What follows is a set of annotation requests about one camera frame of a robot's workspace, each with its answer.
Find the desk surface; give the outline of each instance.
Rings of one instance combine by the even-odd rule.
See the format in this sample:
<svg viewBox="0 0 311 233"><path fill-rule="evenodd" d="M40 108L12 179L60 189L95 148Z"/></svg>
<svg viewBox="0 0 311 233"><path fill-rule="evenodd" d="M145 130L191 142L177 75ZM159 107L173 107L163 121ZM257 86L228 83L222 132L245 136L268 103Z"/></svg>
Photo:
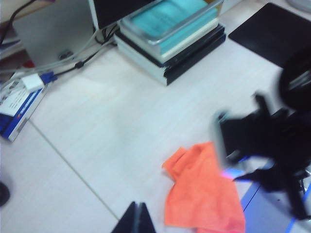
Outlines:
<svg viewBox="0 0 311 233"><path fill-rule="evenodd" d="M244 0L222 15L227 34L266 2ZM2 180L12 192L3 232L109 232L134 200L146 202L157 232L194 232L164 226L173 182L162 163L180 146L213 140L215 112L254 111L257 90L279 108L280 72L230 39L168 87L116 48L101 53L53 84L13 144L1 139ZM249 186L237 183L241 198Z"/></svg>

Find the orange cloth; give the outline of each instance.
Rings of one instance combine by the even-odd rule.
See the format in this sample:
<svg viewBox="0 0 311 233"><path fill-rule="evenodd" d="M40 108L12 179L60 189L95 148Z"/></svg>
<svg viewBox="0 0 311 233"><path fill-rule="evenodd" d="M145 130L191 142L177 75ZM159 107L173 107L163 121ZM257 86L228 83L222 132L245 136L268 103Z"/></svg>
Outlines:
<svg viewBox="0 0 311 233"><path fill-rule="evenodd" d="M162 166L175 181L165 224L197 233L244 233L245 218L234 182L221 175L212 143L180 148Z"/></svg>

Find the black mouse pad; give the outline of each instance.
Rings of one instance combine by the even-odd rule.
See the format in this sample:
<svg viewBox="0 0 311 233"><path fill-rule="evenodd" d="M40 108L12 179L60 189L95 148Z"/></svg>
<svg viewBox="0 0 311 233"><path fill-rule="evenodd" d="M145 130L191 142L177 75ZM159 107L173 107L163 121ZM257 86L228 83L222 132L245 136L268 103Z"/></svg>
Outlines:
<svg viewBox="0 0 311 233"><path fill-rule="evenodd" d="M268 3L229 38L284 67L291 56L311 45L311 22Z"/></svg>

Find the teal book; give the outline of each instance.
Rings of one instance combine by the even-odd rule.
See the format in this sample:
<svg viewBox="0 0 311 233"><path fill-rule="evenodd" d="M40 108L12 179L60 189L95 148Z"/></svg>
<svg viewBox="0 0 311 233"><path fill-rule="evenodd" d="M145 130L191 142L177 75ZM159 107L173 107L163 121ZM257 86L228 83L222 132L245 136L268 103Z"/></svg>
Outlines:
<svg viewBox="0 0 311 233"><path fill-rule="evenodd" d="M161 37L169 29L206 6L207 3L204 0L163 0L133 17L132 22L146 34ZM216 17L217 9L213 8L191 24L162 41L159 44L160 54L164 54Z"/></svg>

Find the blurred black object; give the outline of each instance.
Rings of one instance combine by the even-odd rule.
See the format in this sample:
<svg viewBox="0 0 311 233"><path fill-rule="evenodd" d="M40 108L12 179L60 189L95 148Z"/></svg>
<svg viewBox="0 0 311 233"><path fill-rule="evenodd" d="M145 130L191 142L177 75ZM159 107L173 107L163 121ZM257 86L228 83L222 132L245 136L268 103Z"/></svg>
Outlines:
<svg viewBox="0 0 311 233"><path fill-rule="evenodd" d="M311 48L294 55L279 80L279 94L295 110L280 109L271 114L263 95L256 94L259 109L244 118L218 116L225 157L236 164L250 156L271 158L270 169L258 169L236 178L252 180L268 192L285 191L292 214L310 219L301 197L300 181L308 177L311 163Z"/></svg>
<svg viewBox="0 0 311 233"><path fill-rule="evenodd" d="M0 182L0 207L3 206L10 198L10 192L4 183Z"/></svg>
<svg viewBox="0 0 311 233"><path fill-rule="evenodd" d="M132 202L112 233L156 233L146 204Z"/></svg>
<svg viewBox="0 0 311 233"><path fill-rule="evenodd" d="M311 47L287 62L280 77L279 94L289 107L311 111Z"/></svg>
<svg viewBox="0 0 311 233"><path fill-rule="evenodd" d="M258 169L237 180L259 182L269 192L286 191L292 214L309 219L299 181L308 176L305 169L311 163L311 115L290 115L286 109L271 115L264 97L256 94L255 99L259 109L244 118L218 117L227 160L235 164L253 155L272 158L272 168Z"/></svg>

